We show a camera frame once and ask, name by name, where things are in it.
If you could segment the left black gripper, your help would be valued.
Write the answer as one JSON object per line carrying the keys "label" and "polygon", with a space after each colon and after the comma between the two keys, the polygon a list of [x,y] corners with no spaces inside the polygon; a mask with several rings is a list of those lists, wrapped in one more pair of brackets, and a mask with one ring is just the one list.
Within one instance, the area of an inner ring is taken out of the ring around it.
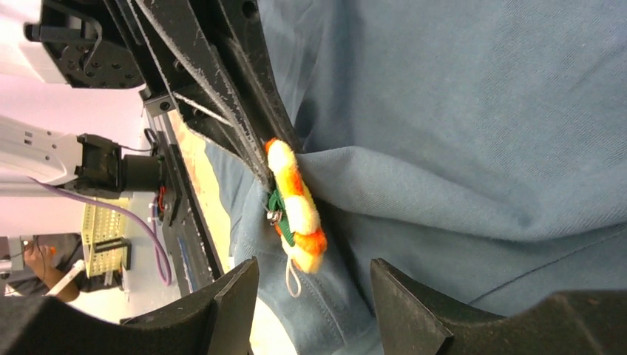
{"label": "left black gripper", "polygon": [[191,131],[274,188],[263,145],[301,144],[277,89],[256,1],[37,1],[24,35],[61,82],[168,93]]}

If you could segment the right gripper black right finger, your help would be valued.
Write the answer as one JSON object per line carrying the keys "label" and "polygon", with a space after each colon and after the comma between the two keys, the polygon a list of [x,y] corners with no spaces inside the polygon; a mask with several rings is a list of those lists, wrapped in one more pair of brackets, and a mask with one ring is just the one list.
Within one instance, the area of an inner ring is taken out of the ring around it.
{"label": "right gripper black right finger", "polygon": [[625,354],[626,292],[561,291],[512,317],[418,283],[383,259],[370,278],[385,354]]}

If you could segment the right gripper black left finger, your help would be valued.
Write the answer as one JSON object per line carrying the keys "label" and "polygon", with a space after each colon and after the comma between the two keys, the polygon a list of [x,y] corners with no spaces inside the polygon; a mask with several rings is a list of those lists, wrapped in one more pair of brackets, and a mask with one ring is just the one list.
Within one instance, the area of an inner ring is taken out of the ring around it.
{"label": "right gripper black left finger", "polygon": [[248,354],[259,275],[252,257],[212,284],[121,324],[54,297],[3,297],[1,353]]}

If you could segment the blue grey t-shirt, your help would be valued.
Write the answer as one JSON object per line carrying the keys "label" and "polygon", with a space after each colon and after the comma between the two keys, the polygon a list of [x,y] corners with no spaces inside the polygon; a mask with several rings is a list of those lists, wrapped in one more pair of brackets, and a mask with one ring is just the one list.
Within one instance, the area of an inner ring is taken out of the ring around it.
{"label": "blue grey t-shirt", "polygon": [[328,250],[292,297],[265,193],[206,154],[298,354],[380,354],[370,262],[509,316],[626,287],[624,1],[260,1]]}

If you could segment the orange yellow flower brooch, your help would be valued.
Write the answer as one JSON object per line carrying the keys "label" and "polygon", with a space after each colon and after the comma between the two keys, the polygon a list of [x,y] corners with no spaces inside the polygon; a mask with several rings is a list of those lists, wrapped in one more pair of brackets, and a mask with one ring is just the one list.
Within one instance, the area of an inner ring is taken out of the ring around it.
{"label": "orange yellow flower brooch", "polygon": [[318,272],[327,251],[327,237],[293,149],[272,138],[265,144],[265,151],[275,182],[268,196],[266,219],[281,240],[287,256],[285,284],[289,294],[297,298],[302,290],[299,273]]}

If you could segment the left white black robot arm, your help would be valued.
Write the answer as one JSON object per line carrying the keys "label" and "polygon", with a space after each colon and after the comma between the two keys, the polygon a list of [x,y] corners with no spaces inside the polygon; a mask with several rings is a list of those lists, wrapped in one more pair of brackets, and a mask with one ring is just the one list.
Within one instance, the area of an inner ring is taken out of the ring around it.
{"label": "left white black robot arm", "polygon": [[177,194],[165,132],[125,153],[132,110],[175,113],[274,187],[267,145],[299,140],[279,96],[255,1],[3,1],[1,167],[90,197]]}

